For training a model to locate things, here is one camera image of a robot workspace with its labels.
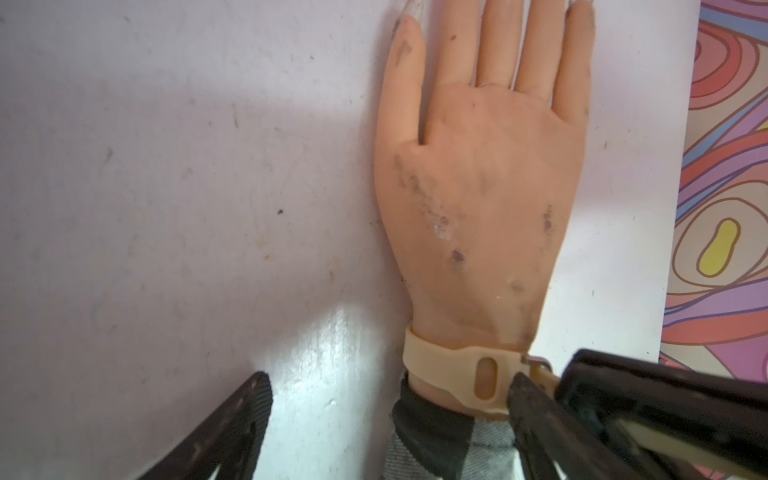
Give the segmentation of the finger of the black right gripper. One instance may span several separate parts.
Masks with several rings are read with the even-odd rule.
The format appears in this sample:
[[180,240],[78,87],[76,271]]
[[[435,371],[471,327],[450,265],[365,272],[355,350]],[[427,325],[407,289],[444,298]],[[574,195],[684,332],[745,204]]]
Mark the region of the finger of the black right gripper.
[[555,398],[616,454],[675,479],[767,476],[767,386],[578,351]]

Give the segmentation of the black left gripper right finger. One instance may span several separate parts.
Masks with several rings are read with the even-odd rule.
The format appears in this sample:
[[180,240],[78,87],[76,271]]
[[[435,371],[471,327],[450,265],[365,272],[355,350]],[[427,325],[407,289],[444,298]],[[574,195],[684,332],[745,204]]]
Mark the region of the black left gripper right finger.
[[511,384],[508,409],[526,479],[641,477],[522,373]]

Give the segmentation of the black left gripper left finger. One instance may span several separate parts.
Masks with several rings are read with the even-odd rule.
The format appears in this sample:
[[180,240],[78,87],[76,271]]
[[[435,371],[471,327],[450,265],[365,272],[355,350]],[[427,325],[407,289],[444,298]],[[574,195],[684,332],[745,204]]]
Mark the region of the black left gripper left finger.
[[269,376],[256,372],[143,479],[251,479],[273,405]]

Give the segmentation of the beige strap wrist watch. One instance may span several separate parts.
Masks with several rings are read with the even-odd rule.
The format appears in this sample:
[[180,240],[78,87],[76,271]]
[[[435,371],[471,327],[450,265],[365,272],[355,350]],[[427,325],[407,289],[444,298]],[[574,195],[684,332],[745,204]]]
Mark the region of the beige strap wrist watch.
[[[486,398],[475,391],[477,366],[483,360],[496,366],[493,394]],[[418,337],[411,328],[405,332],[403,362],[409,373],[451,394],[463,407],[491,415],[509,414],[508,392],[517,375],[528,377],[550,397],[560,382],[544,358],[482,346],[450,349]]]

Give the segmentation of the mannequin hand with glitter nails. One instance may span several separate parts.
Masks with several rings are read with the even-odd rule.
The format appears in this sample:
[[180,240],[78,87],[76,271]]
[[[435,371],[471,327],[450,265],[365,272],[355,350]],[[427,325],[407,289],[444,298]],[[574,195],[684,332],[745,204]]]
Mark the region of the mannequin hand with glitter nails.
[[[595,7],[446,2],[430,93],[422,8],[410,1],[396,21],[374,142],[409,328],[450,349],[529,354],[585,159]],[[493,361],[481,361],[476,394],[492,395],[495,377]],[[505,417],[407,378],[440,407]]]

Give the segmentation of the plaid sleeve mannequin forearm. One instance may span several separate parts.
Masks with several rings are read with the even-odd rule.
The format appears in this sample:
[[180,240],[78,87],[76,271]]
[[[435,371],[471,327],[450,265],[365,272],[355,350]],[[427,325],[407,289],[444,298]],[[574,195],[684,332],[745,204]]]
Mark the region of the plaid sleeve mannequin forearm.
[[391,411],[394,433],[383,479],[511,479],[517,457],[506,421],[442,408],[411,390],[408,378]]

